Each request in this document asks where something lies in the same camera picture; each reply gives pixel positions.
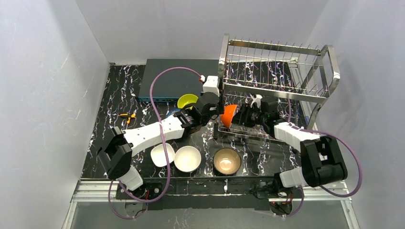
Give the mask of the white round bowl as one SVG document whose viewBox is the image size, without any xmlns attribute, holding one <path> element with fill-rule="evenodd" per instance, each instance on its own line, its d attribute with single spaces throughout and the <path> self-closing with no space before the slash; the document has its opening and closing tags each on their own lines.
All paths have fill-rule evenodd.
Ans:
<svg viewBox="0 0 405 229">
<path fill-rule="evenodd" d="M 175 153 L 174 164 L 178 170 L 185 173 L 195 171 L 201 163 L 200 151 L 193 146 L 184 146 Z"/>
</svg>

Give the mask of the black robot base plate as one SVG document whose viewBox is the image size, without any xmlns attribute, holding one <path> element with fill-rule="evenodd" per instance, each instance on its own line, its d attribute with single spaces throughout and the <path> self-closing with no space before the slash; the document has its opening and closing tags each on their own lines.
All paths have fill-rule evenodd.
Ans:
<svg viewBox="0 0 405 229">
<path fill-rule="evenodd" d="M 297 190 L 276 189 L 272 176 L 216 176 L 216 177 L 173 177 L 162 198 L 167 179 L 146 177 L 144 183 L 134 191 L 118 185 L 116 199 L 153 200 L 149 210 L 163 209 L 215 209 L 250 208 L 271 210 L 282 206 L 282 210 L 292 210 L 293 198 L 301 197 Z"/>
</svg>

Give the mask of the orange white bowl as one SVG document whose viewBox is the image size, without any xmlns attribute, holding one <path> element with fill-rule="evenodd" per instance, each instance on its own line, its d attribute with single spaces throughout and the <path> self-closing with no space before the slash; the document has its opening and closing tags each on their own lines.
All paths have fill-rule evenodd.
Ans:
<svg viewBox="0 0 405 229">
<path fill-rule="evenodd" d="M 221 114 L 220 119 L 225 128 L 230 128 L 232 119 L 237 111 L 238 105 L 230 104 L 224 107 L 224 113 Z"/>
</svg>

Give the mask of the blue white patterned bowl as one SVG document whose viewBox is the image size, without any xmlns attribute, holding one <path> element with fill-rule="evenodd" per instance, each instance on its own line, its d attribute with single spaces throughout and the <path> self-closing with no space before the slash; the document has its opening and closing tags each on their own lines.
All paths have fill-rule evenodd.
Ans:
<svg viewBox="0 0 405 229">
<path fill-rule="evenodd" d="M 171 116 L 171 115 L 174 115 L 174 114 L 175 114 L 176 112 L 178 112 L 178 111 L 180 111 L 179 108 L 175 108 L 175 109 L 169 110 L 169 111 L 167 112 L 167 114 L 166 114 L 166 117 L 169 117 L 169 116 Z"/>
</svg>

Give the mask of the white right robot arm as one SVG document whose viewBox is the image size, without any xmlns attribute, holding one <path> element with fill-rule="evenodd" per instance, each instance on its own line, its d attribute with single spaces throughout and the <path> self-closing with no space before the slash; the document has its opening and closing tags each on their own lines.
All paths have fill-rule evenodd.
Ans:
<svg viewBox="0 0 405 229">
<path fill-rule="evenodd" d="M 337 139 L 330 135 L 317 135 L 285 120 L 276 102 L 268 103 L 255 97 L 251 103 L 227 106 L 231 114 L 230 125 L 262 126 L 272 138 L 283 141 L 301 155 L 301 166 L 278 172 L 267 185 L 270 191 L 286 191 L 293 187 L 320 187 L 345 180 L 347 167 Z"/>
</svg>

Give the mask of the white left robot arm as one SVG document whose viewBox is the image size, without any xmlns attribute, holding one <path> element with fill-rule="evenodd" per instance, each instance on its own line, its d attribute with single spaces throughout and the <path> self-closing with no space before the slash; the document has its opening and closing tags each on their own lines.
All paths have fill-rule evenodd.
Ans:
<svg viewBox="0 0 405 229">
<path fill-rule="evenodd" d="M 203 93 L 195 103 L 185 105 L 161 122 L 127 130 L 112 128 L 97 158 L 109 179 L 119 180 L 133 191 L 143 185 L 143 178 L 131 164 L 137 153 L 167 140 L 184 139 L 223 111 L 221 94 Z"/>
</svg>

